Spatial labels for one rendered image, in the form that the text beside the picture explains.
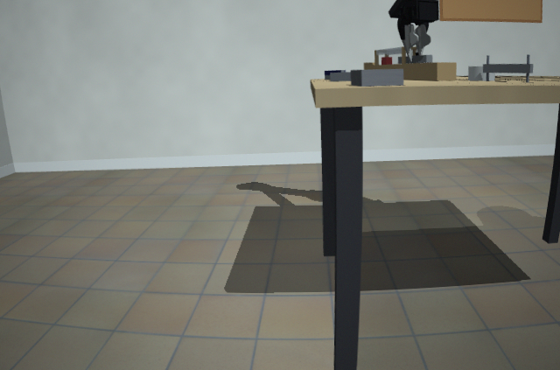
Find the clear glass channel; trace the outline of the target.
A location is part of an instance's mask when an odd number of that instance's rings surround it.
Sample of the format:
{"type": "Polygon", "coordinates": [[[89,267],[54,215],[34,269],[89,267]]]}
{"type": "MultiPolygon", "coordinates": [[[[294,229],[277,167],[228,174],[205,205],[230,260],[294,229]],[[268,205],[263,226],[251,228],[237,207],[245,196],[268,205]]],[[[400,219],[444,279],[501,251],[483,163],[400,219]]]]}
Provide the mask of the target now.
{"type": "Polygon", "coordinates": [[[402,48],[376,50],[376,65],[402,64],[402,48]]]}

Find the grey cylinder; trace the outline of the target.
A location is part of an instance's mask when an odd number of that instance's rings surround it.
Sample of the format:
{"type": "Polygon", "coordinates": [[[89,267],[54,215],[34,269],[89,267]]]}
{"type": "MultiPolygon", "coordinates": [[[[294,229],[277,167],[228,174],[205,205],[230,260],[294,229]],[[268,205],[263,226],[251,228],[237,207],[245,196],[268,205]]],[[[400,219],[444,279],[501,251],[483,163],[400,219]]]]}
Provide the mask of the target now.
{"type": "MultiPolygon", "coordinates": [[[[483,73],[483,66],[469,66],[468,80],[487,81],[487,73],[483,73]]],[[[489,73],[489,81],[495,80],[495,73],[489,73]]]]}

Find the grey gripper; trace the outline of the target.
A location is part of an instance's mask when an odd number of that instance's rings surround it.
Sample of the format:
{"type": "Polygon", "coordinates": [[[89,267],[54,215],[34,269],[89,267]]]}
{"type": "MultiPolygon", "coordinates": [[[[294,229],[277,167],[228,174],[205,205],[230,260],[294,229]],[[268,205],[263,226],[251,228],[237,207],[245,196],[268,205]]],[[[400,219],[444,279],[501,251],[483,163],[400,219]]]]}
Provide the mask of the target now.
{"type": "Polygon", "coordinates": [[[431,42],[431,36],[427,34],[429,23],[439,20],[439,12],[438,0],[407,1],[400,8],[397,28],[409,61],[412,62],[411,47],[416,45],[416,55],[423,55],[424,47],[431,42]],[[409,2],[406,3],[407,1],[409,2]],[[418,25],[415,31],[412,23],[418,25]]]}

